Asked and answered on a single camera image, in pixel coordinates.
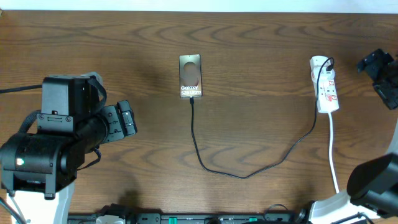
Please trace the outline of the Galaxy S25 Ultra smartphone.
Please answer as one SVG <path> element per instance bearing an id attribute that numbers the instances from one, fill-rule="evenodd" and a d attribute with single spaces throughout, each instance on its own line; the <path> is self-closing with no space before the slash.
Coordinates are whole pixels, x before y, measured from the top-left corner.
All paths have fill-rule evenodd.
<path id="1" fill-rule="evenodd" d="M 202 97 L 201 55 L 179 56 L 180 97 Z"/>

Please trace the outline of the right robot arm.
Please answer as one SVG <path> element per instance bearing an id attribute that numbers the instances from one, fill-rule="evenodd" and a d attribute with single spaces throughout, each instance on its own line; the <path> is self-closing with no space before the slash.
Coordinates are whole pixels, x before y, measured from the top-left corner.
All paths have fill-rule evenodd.
<path id="1" fill-rule="evenodd" d="M 366 72 L 374 91 L 389 110 L 397 109 L 397 60 L 382 49 L 371 52 L 357 64 Z M 310 59 L 315 92 L 315 113 L 327 114 L 339 108 L 335 94 L 334 60 L 325 56 Z M 385 154 L 358 165 L 345 190 L 334 196 L 310 202 L 294 223 L 372 223 L 378 218 L 397 216 L 397 134 Z"/>

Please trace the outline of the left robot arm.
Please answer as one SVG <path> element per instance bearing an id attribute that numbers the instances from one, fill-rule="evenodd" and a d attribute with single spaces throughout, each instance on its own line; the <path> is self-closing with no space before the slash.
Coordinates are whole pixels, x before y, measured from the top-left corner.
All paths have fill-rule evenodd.
<path id="1" fill-rule="evenodd" d="M 52 75 L 42 106 L 1 146 L 1 205 L 14 223 L 66 223 L 85 156 L 137 133 L 128 101 L 107 105 L 102 78 Z"/>

